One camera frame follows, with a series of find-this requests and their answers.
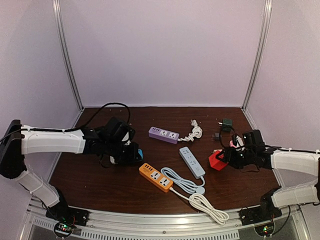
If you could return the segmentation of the blue square plug adapter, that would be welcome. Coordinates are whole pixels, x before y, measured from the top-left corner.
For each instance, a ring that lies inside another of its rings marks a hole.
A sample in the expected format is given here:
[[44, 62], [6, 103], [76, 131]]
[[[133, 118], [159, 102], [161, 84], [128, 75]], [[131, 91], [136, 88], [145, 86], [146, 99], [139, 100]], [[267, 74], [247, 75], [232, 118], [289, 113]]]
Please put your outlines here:
[[143, 151], [141, 149], [138, 149], [138, 154], [139, 154], [141, 160], [143, 160], [143, 158], [144, 158], [143, 157]]

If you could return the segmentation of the red plug adapter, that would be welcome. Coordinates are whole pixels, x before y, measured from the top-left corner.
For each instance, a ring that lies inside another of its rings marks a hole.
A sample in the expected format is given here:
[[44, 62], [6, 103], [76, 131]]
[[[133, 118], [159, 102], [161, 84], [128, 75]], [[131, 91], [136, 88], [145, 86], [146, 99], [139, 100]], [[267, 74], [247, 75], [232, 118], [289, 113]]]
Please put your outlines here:
[[219, 157], [223, 157], [224, 154], [222, 153], [222, 150], [214, 150], [213, 153], [208, 157], [209, 165], [211, 168], [221, 171], [224, 169], [228, 163], [223, 162], [222, 160], [219, 159]]

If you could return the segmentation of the grey small plug adapter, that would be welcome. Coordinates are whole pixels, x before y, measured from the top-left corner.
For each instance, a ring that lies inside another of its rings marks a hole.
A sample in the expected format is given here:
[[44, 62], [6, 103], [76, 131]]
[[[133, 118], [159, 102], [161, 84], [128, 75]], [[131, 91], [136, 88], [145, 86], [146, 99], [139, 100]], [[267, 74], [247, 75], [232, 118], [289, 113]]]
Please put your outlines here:
[[214, 134], [211, 136], [211, 140], [212, 140], [212, 141], [219, 141], [219, 140], [220, 140], [220, 134], [219, 134], [219, 133], [214, 133]]

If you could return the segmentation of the orange power strip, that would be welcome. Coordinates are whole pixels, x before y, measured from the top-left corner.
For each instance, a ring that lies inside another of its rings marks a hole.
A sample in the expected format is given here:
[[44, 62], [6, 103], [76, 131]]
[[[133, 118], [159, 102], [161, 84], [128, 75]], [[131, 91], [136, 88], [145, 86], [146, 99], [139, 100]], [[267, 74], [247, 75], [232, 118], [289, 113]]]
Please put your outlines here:
[[148, 163], [144, 163], [139, 167], [139, 174], [164, 193], [168, 193], [173, 187], [173, 181], [171, 179]]

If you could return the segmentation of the dark green cube plug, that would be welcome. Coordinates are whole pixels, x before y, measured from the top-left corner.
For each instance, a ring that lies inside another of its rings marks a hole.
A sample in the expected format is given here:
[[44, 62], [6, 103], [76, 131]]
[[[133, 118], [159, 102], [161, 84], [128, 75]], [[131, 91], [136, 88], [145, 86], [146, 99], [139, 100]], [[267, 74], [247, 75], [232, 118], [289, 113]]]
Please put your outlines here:
[[223, 118], [218, 124], [223, 132], [231, 132], [233, 129], [233, 121], [230, 118]]

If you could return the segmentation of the light blue power strip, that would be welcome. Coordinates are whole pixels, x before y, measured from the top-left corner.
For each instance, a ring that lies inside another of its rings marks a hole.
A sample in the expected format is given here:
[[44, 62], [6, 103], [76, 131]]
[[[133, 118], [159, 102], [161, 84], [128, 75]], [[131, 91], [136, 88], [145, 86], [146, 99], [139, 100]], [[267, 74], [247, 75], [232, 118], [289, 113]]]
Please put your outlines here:
[[196, 179], [200, 179], [205, 176], [205, 170], [187, 146], [180, 148], [179, 154]]

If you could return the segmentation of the white square plug adapter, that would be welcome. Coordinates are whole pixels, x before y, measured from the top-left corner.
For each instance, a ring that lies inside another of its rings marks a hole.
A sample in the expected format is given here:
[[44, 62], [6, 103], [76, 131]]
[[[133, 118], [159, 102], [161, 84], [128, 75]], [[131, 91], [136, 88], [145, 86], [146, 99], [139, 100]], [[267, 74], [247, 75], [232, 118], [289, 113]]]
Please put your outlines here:
[[110, 156], [110, 162], [111, 162], [111, 164], [113, 164], [113, 165], [116, 164], [115, 158], [114, 158], [113, 156]]

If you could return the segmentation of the pink square plug adapter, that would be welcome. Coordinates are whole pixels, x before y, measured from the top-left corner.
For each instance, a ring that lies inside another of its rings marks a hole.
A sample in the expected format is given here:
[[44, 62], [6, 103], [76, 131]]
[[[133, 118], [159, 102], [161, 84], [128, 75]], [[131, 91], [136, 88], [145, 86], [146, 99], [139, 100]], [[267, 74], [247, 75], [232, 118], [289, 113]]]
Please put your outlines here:
[[231, 141], [229, 142], [229, 146], [230, 146], [231, 148], [237, 148], [237, 147], [238, 147], [238, 142], [231, 140]]

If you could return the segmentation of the purple power strip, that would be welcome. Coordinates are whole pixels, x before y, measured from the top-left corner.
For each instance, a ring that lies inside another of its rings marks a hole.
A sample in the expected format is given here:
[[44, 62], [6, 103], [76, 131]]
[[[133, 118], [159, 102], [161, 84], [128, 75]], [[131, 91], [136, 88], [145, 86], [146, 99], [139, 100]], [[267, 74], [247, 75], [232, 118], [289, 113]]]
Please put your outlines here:
[[169, 130], [152, 126], [148, 131], [148, 136], [171, 144], [177, 144], [179, 134]]

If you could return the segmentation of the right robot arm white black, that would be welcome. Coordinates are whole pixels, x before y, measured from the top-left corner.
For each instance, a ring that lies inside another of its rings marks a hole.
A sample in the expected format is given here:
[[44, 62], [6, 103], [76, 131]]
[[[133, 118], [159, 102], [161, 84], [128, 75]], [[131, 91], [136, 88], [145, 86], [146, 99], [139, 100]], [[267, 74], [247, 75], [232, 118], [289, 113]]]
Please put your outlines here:
[[259, 220], [268, 220], [276, 210], [285, 206], [320, 203], [320, 152], [282, 148], [265, 144], [260, 130], [253, 129], [238, 135], [235, 133], [228, 146], [214, 152], [215, 159], [235, 169], [254, 165], [257, 170], [267, 169], [276, 172], [288, 170], [316, 179], [296, 186], [284, 186], [272, 189], [260, 199], [256, 210]]

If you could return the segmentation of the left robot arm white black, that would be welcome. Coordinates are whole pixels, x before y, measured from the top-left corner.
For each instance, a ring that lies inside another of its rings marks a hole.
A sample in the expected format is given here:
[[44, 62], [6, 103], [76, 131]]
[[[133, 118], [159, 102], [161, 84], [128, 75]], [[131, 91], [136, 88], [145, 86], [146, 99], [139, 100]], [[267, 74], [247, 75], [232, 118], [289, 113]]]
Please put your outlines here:
[[72, 218], [63, 193], [43, 180], [25, 164], [34, 153], [73, 153], [109, 156], [116, 165], [131, 165], [143, 160], [142, 150], [133, 141], [135, 130], [129, 121], [112, 117], [106, 125], [90, 128], [85, 124], [69, 128], [38, 128], [13, 120], [0, 140], [0, 174], [13, 179], [39, 198], [61, 222]]

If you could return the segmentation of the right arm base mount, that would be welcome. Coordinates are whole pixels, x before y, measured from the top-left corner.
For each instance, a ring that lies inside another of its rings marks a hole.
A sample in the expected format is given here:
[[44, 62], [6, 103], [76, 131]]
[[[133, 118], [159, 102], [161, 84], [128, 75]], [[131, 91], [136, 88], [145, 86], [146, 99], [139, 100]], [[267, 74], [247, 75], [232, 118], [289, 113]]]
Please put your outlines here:
[[260, 198], [260, 205], [255, 207], [243, 207], [239, 211], [239, 217], [243, 226], [271, 221], [273, 218], [281, 217], [282, 211], [274, 206], [272, 202], [273, 193], [278, 190], [274, 188]]

